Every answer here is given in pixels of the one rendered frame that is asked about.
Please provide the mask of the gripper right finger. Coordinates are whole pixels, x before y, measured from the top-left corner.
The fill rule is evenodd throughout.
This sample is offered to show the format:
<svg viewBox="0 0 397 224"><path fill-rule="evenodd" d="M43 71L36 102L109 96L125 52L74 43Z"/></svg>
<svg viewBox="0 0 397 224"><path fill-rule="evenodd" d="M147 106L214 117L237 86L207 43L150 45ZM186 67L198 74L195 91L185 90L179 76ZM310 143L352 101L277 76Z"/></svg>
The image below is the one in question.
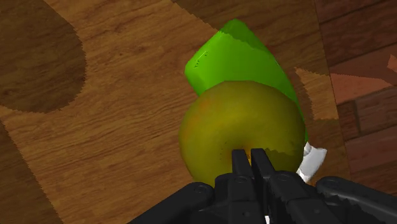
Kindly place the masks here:
<svg viewBox="0 0 397 224"><path fill-rule="evenodd" d="M397 197L336 176L315 187L294 172L275 171L263 149L251 167L271 224L397 224Z"/></svg>

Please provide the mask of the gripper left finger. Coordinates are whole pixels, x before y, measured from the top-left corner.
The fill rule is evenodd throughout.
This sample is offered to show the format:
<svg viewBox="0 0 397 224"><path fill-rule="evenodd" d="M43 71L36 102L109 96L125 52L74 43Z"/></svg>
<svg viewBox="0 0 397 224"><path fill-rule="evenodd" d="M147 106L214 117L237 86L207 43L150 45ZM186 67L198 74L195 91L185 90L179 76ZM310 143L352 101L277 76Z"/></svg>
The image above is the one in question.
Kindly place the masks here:
<svg viewBox="0 0 397 224"><path fill-rule="evenodd" d="M134 218L129 224L266 224L252 168L244 150L233 150L232 172L215 187L190 183Z"/></svg>

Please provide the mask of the yellow-green apple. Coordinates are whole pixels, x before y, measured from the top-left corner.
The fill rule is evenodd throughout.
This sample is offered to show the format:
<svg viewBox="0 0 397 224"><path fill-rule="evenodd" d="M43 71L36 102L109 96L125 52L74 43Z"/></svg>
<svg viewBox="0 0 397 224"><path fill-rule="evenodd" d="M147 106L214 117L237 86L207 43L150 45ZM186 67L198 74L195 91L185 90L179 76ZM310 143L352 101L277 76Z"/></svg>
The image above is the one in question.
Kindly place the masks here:
<svg viewBox="0 0 397 224"><path fill-rule="evenodd" d="M214 185L232 170L232 150L262 148L277 171L296 172L303 160L305 124L298 106L254 81L224 81L189 107L179 147L195 181Z"/></svg>

